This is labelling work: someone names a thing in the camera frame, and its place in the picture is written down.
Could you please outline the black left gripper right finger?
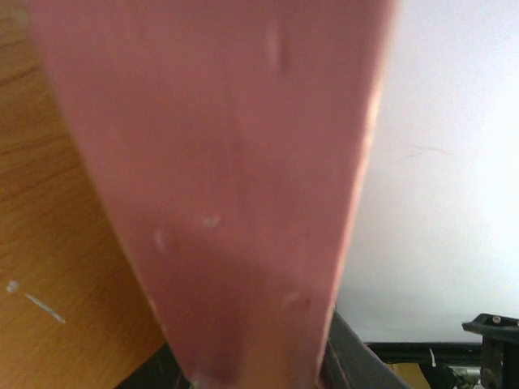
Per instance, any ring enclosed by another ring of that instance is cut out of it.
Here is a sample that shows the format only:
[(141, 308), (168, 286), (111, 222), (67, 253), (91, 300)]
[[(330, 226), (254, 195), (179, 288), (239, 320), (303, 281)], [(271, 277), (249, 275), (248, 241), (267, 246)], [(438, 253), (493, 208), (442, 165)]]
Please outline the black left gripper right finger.
[(328, 389), (406, 389), (332, 307), (328, 338), (320, 368), (320, 387)]

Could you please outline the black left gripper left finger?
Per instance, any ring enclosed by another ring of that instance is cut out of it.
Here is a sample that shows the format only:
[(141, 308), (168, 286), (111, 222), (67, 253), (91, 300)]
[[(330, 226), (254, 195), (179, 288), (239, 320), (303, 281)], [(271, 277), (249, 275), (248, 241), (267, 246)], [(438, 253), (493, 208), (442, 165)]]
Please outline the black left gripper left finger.
[(123, 379), (117, 389), (189, 389), (169, 345), (163, 344), (139, 368)]

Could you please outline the pink wooden photo frame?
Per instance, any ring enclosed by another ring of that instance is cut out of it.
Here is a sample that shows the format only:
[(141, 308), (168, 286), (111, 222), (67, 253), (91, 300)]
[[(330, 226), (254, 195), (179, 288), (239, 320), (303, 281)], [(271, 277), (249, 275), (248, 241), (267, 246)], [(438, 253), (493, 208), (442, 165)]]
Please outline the pink wooden photo frame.
[(310, 388), (394, 1), (30, 1), (45, 73), (184, 374)]

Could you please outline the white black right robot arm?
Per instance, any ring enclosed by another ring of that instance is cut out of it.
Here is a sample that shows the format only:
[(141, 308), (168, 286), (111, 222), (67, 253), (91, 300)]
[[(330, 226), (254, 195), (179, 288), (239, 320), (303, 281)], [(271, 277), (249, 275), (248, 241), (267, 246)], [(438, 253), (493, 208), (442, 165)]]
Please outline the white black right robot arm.
[(464, 331), (482, 337), (479, 349), (480, 369), (471, 375), (469, 368), (439, 363), (432, 350), (431, 361), (419, 369), (431, 388), (517, 388), (518, 320), (498, 315), (480, 314), (462, 324)]

